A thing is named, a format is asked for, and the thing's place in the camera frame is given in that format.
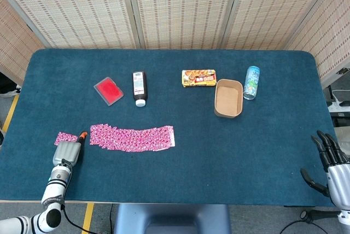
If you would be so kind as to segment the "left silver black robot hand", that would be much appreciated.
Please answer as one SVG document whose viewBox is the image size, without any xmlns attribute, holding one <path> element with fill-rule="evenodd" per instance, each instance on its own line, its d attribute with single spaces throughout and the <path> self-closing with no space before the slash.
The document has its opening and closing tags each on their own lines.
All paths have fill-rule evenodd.
<svg viewBox="0 0 350 234">
<path fill-rule="evenodd" d="M 54 166 L 69 163 L 74 167 L 78 161 L 81 146 L 84 145 L 87 132 L 82 132 L 79 136 L 59 132 L 55 141 L 56 150 L 52 162 Z"/>
</svg>

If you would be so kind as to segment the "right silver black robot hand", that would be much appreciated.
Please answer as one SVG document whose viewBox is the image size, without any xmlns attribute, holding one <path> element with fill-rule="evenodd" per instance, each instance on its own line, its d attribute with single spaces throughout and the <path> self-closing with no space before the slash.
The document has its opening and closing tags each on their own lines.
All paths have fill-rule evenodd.
<svg viewBox="0 0 350 234">
<path fill-rule="evenodd" d="M 308 186 L 330 198 L 335 207 L 349 210 L 349 158 L 332 135 L 320 130 L 317 135 L 311 139 L 317 146 L 327 185 L 315 182 L 304 168 L 300 170 L 301 176 Z"/>
</svg>

